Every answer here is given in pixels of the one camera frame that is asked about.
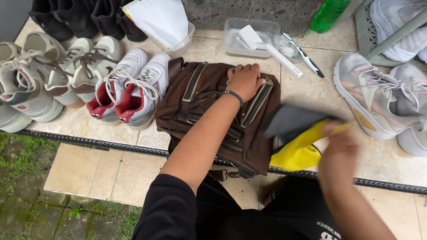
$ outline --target black bracelet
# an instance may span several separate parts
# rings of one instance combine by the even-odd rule
[[[225,90],[221,93],[221,96],[224,94],[231,94],[231,95],[235,96],[240,101],[240,108],[243,107],[243,100],[237,93],[235,93],[233,91]]]

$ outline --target brown bag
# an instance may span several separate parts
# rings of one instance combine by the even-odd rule
[[[227,86],[227,71],[235,66],[207,62],[169,61],[169,89],[156,114],[157,130],[171,136],[169,153]],[[272,139],[260,127],[280,104],[280,85],[276,77],[261,74],[267,83],[246,102],[233,120],[217,157],[239,166],[239,175],[252,178],[267,174],[272,154]]]

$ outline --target black boot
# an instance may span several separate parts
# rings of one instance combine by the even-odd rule
[[[130,0],[122,0],[120,7],[124,7],[129,2]],[[117,12],[117,24],[120,25],[123,30],[125,30],[126,36],[128,37],[129,41],[142,42],[147,39],[147,35],[145,35],[145,33],[141,31],[141,29],[135,26],[135,23],[130,20],[128,16],[125,15],[122,9],[119,9],[119,11]]]
[[[117,25],[119,7],[119,0],[97,0],[91,17],[103,36],[111,36],[118,40],[125,37],[125,32]]]
[[[62,42],[72,38],[74,34],[53,16],[52,12],[55,10],[58,10],[58,0],[33,0],[28,15],[45,33]]]
[[[91,19],[94,6],[87,0],[57,0],[56,19],[65,23],[77,38],[93,38],[99,32]]]

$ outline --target toothbrush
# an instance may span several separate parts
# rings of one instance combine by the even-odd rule
[[[240,42],[245,45],[245,47],[248,47],[252,50],[255,50],[257,48],[267,50],[295,77],[301,77],[302,72],[297,67],[295,67],[295,65],[292,64],[287,58],[285,58],[273,45],[263,42],[250,25],[247,25],[244,28],[240,29],[239,35],[242,38]]]
[[[292,40],[292,38],[287,35],[286,33],[282,33],[282,37],[286,40],[288,40],[290,43],[292,43],[296,49],[298,49],[298,53],[299,55],[301,55],[302,59],[304,59],[304,61],[307,63],[307,65],[317,74],[319,75],[321,78],[324,78],[325,76],[323,75],[323,73],[320,71],[319,67],[316,66],[316,64],[314,64],[314,62],[307,56],[307,54],[304,53],[304,51],[298,46],[298,44],[296,44],[296,42],[294,42]]]

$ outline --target green bottle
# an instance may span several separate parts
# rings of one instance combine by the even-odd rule
[[[322,33],[330,29],[350,3],[351,0],[326,0],[311,23],[311,30]]]

